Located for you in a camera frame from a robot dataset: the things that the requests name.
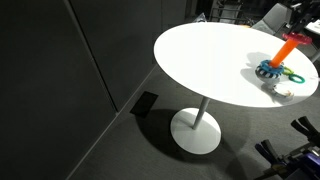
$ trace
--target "white table leg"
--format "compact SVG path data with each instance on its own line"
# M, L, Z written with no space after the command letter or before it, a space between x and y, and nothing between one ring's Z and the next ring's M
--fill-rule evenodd
M205 112L210 99L203 97L200 109L177 112L171 121L171 134L177 144L193 154L207 154L218 147L221 130L217 121Z
M320 57L320 49L317 50L317 52L311 57L311 62L315 62Z

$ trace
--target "black object on floor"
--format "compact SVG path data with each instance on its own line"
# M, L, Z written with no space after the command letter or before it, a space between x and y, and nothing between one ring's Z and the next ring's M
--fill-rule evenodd
M156 102L157 98L158 95L156 94L147 91L143 92L141 97L131 109L130 113L145 118L148 115L152 105Z

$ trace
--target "tabletop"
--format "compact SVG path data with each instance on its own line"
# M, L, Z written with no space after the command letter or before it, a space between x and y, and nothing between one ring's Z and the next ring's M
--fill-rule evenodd
M320 20L309 23L306 27L307 30L320 35Z
M306 99L318 86L314 65L294 49L283 62L306 82L297 84L281 76L280 84L295 94L290 101L264 90L255 69L262 60L272 59L284 43L242 26L190 23L161 34L154 45L154 55L166 74L198 94L241 106L279 107Z

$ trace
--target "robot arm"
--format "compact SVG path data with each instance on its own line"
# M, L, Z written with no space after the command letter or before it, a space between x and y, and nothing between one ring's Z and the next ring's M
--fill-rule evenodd
M314 22L320 15L320 0L305 0L292 5L293 15L291 20L290 33L299 33L310 22Z

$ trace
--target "chair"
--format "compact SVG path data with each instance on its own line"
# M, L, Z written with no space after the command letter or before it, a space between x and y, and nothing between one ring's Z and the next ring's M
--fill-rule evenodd
M251 28L275 35L285 24L290 22L292 10L277 3L271 10Z
M212 4L209 20L212 22L221 22L227 24L239 24L239 22L247 21L243 16L241 2L238 1L217 1Z
M204 15L204 13L201 13L194 21L193 23L197 23L197 22L207 22L206 16Z

